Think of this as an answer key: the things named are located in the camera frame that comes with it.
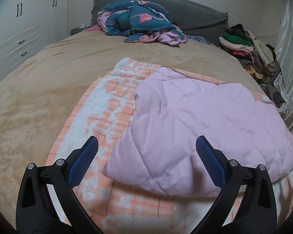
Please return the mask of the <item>white wardrobe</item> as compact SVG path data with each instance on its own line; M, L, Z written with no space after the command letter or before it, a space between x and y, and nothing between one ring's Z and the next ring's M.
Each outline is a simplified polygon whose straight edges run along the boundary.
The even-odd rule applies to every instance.
M68 36L68 0L0 0L0 81Z

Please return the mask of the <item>pile of assorted clothes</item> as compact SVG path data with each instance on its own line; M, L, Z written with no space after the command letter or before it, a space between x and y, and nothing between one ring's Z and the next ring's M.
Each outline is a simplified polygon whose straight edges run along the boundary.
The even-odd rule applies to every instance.
M260 85L269 99L285 112L287 104L274 81L280 74L275 48L263 44L253 33L245 30L242 24L226 28L219 37L221 49L235 58L247 73Z

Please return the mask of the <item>pink quilted jacket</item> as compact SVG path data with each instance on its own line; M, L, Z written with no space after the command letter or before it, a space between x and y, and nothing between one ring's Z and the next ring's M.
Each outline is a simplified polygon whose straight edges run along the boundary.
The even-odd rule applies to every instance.
M267 167L273 182L293 171L293 135L273 104L239 83L215 84L161 67L139 83L133 121L102 173L119 183L175 197L215 197L196 139L229 159Z

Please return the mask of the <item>white satin curtain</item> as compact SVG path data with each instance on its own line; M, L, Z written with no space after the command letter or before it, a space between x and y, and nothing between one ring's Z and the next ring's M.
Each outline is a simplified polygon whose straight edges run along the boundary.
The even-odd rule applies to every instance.
M284 0L276 56L281 72L275 86L288 105L285 122L293 134L293 0Z

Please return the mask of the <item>tan bed cover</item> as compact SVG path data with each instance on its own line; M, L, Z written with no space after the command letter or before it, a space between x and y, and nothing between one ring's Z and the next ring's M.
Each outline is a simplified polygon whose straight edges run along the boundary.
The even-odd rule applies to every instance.
M45 164L84 92L123 58L261 91L227 53L192 40L173 48L161 43L125 43L120 36L95 31L48 45L0 82L0 211L10 224L15 224L18 191L27 164Z

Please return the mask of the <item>blue pink floral quilt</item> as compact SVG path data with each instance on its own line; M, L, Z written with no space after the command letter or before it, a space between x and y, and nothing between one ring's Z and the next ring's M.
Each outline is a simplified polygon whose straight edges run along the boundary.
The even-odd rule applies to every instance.
M143 0L118 0L97 13L97 24L108 36L123 36L126 42L159 42L177 47L187 38L161 5Z

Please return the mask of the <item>orange white plaid blanket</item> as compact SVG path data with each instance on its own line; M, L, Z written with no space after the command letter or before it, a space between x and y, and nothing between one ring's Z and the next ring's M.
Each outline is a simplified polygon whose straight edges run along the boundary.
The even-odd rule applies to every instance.
M212 198L161 197L117 183L103 166L133 121L134 91L158 66L125 58L83 94L49 153L47 164L67 157L90 137L99 151L73 191L104 233L190 233L213 203Z

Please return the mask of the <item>dark grey headboard cushion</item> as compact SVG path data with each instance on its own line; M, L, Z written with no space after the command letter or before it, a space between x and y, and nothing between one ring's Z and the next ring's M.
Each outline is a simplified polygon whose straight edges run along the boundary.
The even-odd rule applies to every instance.
M110 2L117 0L94 0L91 24L97 24L97 13ZM199 35L219 46L228 22L228 14L189 0L144 0L163 6L183 33Z

